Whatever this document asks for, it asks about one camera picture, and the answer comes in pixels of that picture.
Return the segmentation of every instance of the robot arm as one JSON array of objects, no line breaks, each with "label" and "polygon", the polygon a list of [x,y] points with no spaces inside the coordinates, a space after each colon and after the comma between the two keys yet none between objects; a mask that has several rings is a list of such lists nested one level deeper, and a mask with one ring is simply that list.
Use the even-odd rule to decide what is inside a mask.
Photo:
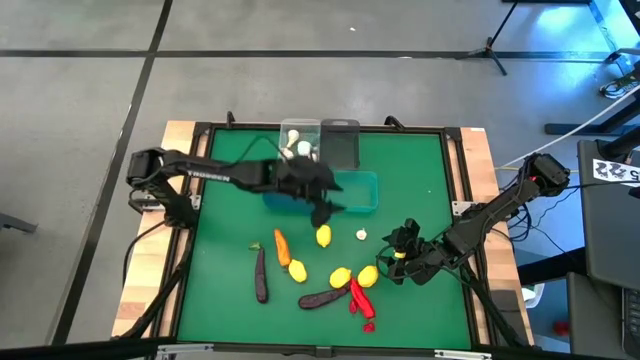
[{"label": "robot arm", "polygon": [[331,214],[342,210],[326,200],[327,190],[341,191],[329,167],[297,156],[290,160],[267,159],[228,163],[185,155],[176,150],[152,148],[131,155],[127,183],[153,195],[165,208],[169,226],[192,228],[197,214],[186,195],[171,187],[171,177],[185,175],[228,182],[252,193],[279,193],[314,205],[312,224],[319,227]]},{"label": "robot arm", "polygon": [[407,277],[423,285],[443,267],[458,268],[483,246],[494,225],[524,203],[538,196],[559,195],[569,184],[569,170],[551,155],[534,154],[525,160],[518,179],[489,203],[467,209],[438,239],[425,241],[418,237],[420,226],[407,219],[404,226],[383,239],[396,254],[395,258],[381,254],[377,257],[378,262],[387,265],[387,277],[399,285]]}]

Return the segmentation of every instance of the tripod stand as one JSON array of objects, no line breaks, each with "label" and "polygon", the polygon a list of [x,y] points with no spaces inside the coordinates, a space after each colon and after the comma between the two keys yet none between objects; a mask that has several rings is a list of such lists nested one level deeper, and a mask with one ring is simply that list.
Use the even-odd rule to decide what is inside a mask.
[{"label": "tripod stand", "polygon": [[481,57],[481,58],[491,58],[493,60],[493,62],[495,62],[496,65],[498,65],[498,68],[500,68],[500,72],[502,73],[502,75],[503,76],[507,76],[507,70],[505,70],[504,66],[502,66],[502,64],[500,63],[500,59],[498,59],[498,56],[493,51],[493,43],[496,42],[496,39],[500,35],[500,32],[502,31],[502,28],[504,27],[504,25],[507,23],[507,21],[511,17],[511,14],[513,13],[513,10],[516,9],[517,5],[518,5],[518,1],[513,3],[513,5],[511,6],[511,9],[509,9],[509,12],[507,13],[507,16],[505,16],[504,20],[502,20],[502,24],[500,24],[500,27],[498,28],[498,31],[496,31],[496,33],[492,37],[487,38],[487,43],[485,44],[485,46],[483,48],[470,51],[467,54],[456,58],[456,60],[463,60],[463,59],[469,59],[469,58],[479,58],[479,57]]}]

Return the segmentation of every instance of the orange carrot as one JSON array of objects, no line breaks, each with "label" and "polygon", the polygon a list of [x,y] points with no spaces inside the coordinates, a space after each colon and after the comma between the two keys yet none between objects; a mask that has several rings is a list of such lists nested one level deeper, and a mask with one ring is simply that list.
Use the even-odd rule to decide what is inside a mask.
[{"label": "orange carrot", "polygon": [[287,267],[291,263],[291,254],[289,253],[287,239],[284,238],[280,229],[275,229],[273,235],[276,239],[276,248],[278,248],[278,262],[280,262],[280,266]]}]

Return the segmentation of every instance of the purple eggplant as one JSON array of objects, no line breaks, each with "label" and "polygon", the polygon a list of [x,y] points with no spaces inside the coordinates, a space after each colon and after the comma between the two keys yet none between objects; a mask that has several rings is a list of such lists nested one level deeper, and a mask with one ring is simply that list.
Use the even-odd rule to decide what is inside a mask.
[{"label": "purple eggplant", "polygon": [[298,300],[301,309],[311,310],[330,304],[349,292],[349,286],[329,290],[317,294],[305,295]]},{"label": "purple eggplant", "polygon": [[252,250],[258,250],[256,270],[254,274],[256,299],[259,303],[266,304],[267,301],[269,301],[269,289],[267,288],[267,271],[264,265],[264,248],[259,243],[251,244],[249,248]]}]

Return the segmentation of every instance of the red pepper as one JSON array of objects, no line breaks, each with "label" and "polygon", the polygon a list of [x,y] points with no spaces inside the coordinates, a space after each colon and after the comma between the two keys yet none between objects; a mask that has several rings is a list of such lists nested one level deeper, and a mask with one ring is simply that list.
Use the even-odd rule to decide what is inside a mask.
[{"label": "red pepper", "polygon": [[374,332],[376,331],[376,326],[373,323],[366,323],[362,327],[362,330],[364,330],[364,332]]},{"label": "red pepper", "polygon": [[354,299],[351,299],[351,302],[349,303],[349,312],[354,315],[358,312],[358,304],[356,304]]},{"label": "red pepper", "polygon": [[351,303],[349,304],[349,311],[352,314],[355,314],[355,312],[360,309],[362,315],[368,320],[362,330],[364,330],[364,332],[373,332],[375,330],[373,319],[376,317],[376,311],[373,308],[371,301],[364,293],[364,290],[354,278],[351,278],[351,295],[353,296],[353,300],[351,300]]}]

